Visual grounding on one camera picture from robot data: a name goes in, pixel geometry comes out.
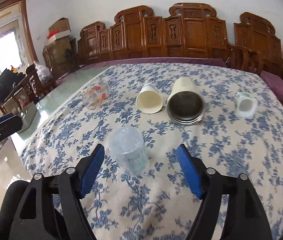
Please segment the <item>clear frosted plastic cup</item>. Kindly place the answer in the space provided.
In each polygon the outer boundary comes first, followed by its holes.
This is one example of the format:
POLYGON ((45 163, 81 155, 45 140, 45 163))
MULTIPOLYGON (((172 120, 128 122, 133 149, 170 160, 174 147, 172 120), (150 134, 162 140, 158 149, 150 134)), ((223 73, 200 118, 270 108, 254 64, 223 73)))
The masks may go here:
POLYGON ((124 173, 130 177, 141 176, 148 168, 144 138, 135 127, 121 127, 112 132, 107 146, 124 173))

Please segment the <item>glass cup with red pattern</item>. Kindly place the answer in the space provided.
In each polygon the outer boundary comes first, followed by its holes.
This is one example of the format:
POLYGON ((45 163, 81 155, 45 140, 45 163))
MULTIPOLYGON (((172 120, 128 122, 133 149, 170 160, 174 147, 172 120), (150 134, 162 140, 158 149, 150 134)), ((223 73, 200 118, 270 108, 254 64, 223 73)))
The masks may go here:
POLYGON ((110 87, 107 83, 98 83, 82 95, 82 102, 90 110, 95 110, 101 105, 110 94, 110 87))

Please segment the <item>small pale green cup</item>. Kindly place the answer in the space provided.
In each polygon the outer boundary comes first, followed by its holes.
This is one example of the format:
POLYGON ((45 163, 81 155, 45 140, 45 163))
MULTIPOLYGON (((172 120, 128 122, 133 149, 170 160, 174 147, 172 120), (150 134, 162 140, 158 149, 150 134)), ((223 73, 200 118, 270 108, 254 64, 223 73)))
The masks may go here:
POLYGON ((235 100, 235 114, 240 118, 251 119, 257 109, 257 99, 248 93, 239 92, 235 100))

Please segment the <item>cream steel thermos cup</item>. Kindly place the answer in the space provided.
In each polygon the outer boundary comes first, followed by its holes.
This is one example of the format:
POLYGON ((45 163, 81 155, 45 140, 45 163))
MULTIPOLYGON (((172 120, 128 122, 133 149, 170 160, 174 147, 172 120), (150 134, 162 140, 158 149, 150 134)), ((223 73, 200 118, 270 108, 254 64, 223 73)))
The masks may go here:
POLYGON ((166 110, 174 122, 183 126, 191 126, 202 121, 206 104, 190 77, 180 77, 175 81, 167 100, 166 110))

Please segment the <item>white paper cup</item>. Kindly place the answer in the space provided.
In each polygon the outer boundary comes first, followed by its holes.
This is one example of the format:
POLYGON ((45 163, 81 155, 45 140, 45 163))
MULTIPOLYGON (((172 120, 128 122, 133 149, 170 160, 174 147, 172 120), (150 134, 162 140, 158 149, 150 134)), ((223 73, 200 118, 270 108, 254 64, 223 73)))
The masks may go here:
POLYGON ((163 99, 153 84, 146 83, 136 98, 136 106, 142 113, 154 114, 162 109, 163 99))

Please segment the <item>grey box with items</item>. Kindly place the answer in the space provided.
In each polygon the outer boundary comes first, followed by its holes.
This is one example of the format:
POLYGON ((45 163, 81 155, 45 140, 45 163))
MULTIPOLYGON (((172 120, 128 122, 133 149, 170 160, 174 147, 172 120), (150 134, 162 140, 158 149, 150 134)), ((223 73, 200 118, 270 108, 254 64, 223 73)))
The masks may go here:
POLYGON ((21 134, 25 131, 35 132, 37 130, 41 119, 41 114, 33 102, 28 103, 28 105, 23 107, 19 111, 18 116, 21 117, 23 122, 22 128, 18 131, 18 134, 21 134))

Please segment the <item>black bag pile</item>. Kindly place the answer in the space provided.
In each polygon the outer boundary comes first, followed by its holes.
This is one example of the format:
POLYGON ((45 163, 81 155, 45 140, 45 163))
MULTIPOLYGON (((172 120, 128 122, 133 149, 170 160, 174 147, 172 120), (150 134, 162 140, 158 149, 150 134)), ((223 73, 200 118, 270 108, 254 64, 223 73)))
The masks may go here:
POLYGON ((5 103, 5 99, 11 91, 26 77, 24 73, 14 73, 5 69, 0 75, 0 104, 5 103))

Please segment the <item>dark wooden chair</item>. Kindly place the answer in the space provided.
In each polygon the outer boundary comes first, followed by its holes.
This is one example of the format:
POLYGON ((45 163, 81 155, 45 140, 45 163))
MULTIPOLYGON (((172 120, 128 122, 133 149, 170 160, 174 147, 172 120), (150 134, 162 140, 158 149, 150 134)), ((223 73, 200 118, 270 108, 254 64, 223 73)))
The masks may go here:
POLYGON ((26 77, 11 91, 5 99, 5 103, 0 104, 2 114, 17 114, 28 103, 38 103, 57 86, 54 79, 43 85, 37 75, 35 64, 29 65, 24 74, 26 74, 26 77))

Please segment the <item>plastic bag on chair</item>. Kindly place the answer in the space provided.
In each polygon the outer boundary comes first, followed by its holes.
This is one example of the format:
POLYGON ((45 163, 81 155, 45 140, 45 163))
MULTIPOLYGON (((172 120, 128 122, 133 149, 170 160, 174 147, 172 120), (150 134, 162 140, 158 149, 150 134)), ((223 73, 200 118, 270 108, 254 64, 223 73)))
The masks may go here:
POLYGON ((34 61, 34 64, 39 80, 43 85, 52 81, 53 76, 48 67, 39 64, 38 61, 34 61))

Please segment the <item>blue floral tablecloth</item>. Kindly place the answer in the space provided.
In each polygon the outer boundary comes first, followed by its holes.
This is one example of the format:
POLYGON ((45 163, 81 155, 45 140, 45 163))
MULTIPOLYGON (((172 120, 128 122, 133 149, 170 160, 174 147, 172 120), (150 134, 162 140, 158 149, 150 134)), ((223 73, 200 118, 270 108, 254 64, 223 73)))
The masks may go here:
POLYGON ((116 160, 105 161, 92 192, 82 200, 85 215, 98 239, 184 239, 200 206, 191 194, 176 158, 184 144, 220 174, 248 175, 265 209, 272 236, 283 235, 283 105, 255 74, 198 64, 150 63, 110 67, 82 85, 26 142, 20 158, 26 170, 51 176, 74 166, 112 132, 137 128, 145 142, 147 170, 138 177, 124 173, 116 160), (142 113, 136 97, 152 83, 163 95, 174 82, 190 77, 207 111, 192 126, 173 122, 166 110, 142 113), (82 95, 98 83, 110 94, 95 110, 82 95), (235 114, 239 92, 257 99, 251 119, 235 114))

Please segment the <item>stacked cardboard boxes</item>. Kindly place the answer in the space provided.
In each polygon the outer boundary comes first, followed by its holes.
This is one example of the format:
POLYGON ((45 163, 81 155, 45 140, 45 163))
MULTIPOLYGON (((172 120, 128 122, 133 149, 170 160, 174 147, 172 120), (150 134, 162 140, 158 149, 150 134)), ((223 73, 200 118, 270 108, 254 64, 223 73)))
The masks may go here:
POLYGON ((58 80, 75 67, 71 27, 67 18, 60 18, 49 27, 42 55, 54 80, 58 80))

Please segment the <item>purple sofa cushion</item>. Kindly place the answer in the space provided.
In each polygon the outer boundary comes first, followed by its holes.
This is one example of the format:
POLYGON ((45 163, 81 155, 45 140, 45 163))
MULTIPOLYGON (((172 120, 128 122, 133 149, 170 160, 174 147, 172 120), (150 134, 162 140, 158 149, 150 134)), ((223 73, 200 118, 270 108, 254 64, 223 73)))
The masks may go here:
POLYGON ((190 63, 190 64, 204 64, 216 67, 227 67, 222 59, 206 59, 193 57, 147 57, 139 59, 124 59, 113 60, 99 63, 92 63, 83 65, 80 69, 87 70, 91 68, 111 67, 116 64, 135 64, 135 63, 190 63))

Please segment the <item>carved wooden sofa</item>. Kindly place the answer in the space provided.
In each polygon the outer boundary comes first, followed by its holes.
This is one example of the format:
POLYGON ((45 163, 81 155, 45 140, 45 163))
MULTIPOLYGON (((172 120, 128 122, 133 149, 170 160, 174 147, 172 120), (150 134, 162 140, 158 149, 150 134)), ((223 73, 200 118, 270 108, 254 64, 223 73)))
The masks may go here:
POLYGON ((78 40, 82 63, 147 57, 229 58, 225 21, 204 3, 176 3, 169 17, 156 16, 146 5, 118 12, 114 25, 84 27, 78 40))

